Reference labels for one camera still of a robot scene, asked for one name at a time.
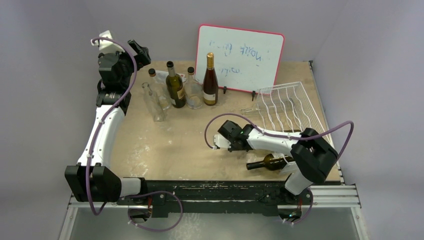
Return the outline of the brown wine bottle gold cap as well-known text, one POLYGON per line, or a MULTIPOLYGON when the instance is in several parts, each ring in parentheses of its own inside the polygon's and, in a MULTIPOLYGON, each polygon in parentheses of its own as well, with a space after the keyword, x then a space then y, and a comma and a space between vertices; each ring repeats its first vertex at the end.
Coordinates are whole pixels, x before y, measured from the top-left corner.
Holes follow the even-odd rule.
POLYGON ((206 55, 206 71, 203 79, 203 101, 207 106, 214 106, 218 102, 219 85, 214 65, 214 54, 206 55))

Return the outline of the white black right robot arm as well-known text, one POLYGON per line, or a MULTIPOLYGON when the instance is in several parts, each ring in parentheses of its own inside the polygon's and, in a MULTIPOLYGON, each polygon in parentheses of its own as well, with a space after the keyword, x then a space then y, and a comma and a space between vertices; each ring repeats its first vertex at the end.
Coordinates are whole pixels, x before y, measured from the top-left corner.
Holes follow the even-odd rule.
POLYGON ((338 160, 338 152, 312 128, 301 132, 265 130, 253 124, 240 127, 226 120, 213 137, 218 149, 233 151, 266 150, 292 158, 297 166, 285 180, 280 196, 288 204, 300 198, 313 184, 323 184, 338 160))

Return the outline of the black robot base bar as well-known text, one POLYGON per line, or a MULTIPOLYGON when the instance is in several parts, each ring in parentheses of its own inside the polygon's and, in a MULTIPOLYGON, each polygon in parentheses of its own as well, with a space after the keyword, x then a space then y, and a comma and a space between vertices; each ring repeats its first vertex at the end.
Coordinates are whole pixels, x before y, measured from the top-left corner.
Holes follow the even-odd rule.
POLYGON ((212 181, 146 180, 143 194, 152 196, 122 197, 118 205, 152 208, 154 218, 170 213, 261 214, 266 217, 298 219, 312 203, 312 193, 305 189, 293 195, 284 181, 212 181))

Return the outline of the dark green bottle black cap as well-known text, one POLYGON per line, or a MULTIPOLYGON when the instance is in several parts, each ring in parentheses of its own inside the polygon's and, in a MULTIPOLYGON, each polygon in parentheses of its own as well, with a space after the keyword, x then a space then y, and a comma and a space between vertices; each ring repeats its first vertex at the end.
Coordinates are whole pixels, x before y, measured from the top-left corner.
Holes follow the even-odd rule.
POLYGON ((285 154, 270 153, 262 161, 256 161, 246 164, 247 170, 265 168, 269 171, 282 170, 288 163, 293 162, 291 156, 285 154))

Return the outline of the olive bottle silver cap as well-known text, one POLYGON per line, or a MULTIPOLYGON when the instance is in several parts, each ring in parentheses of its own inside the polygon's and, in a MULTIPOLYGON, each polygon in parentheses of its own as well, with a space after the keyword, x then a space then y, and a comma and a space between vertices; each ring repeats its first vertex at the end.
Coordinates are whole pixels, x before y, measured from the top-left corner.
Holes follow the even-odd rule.
POLYGON ((171 99, 171 103, 175 108, 183 108, 186 104, 185 90, 180 75, 176 74, 174 63, 168 61, 166 63, 168 76, 165 83, 171 99))

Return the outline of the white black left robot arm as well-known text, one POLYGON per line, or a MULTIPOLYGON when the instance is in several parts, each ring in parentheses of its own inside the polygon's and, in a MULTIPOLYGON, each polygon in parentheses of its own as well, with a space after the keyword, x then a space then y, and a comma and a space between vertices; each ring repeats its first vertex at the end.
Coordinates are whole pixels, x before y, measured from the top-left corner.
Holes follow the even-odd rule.
POLYGON ((110 169, 110 162, 118 129, 129 108, 130 89, 137 71, 151 63, 149 50, 133 39, 127 43, 135 55, 106 37, 97 37, 92 43, 100 50, 95 122, 77 164, 67 166, 64 176, 79 202, 117 202, 129 196, 142 205, 149 199, 145 180, 118 177, 110 169))

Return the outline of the white ruler set package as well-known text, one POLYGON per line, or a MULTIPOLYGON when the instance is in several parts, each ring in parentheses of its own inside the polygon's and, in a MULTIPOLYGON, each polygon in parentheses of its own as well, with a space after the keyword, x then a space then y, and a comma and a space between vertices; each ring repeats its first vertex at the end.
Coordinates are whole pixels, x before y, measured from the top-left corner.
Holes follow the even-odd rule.
MULTIPOLYGON (((162 70, 156 70, 155 73, 156 73, 155 81, 157 83, 164 84, 166 82, 166 78, 169 75, 169 73, 167 71, 162 71, 162 70)), ((181 77, 183 83, 187 81, 185 74, 177 73, 177 75, 181 77)))

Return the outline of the clear glass bottle black cap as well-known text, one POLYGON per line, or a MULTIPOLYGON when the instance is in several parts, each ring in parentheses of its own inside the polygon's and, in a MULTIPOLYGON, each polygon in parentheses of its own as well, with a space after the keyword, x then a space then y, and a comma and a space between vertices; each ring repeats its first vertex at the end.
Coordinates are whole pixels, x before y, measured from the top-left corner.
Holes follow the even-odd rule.
POLYGON ((190 109, 196 110, 204 103, 203 86, 196 79, 194 67, 188 67, 187 73, 187 80, 184 85, 186 104, 190 109))

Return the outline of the pink framed whiteboard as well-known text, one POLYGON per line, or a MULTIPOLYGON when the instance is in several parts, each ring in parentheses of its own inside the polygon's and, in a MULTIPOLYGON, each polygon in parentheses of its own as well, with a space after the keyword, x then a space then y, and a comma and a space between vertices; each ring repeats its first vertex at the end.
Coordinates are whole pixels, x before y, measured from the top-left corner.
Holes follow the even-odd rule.
POLYGON ((195 76, 203 81, 207 54, 214 54, 218 86, 258 92, 276 82, 285 37, 281 33, 202 24, 198 28, 195 76))

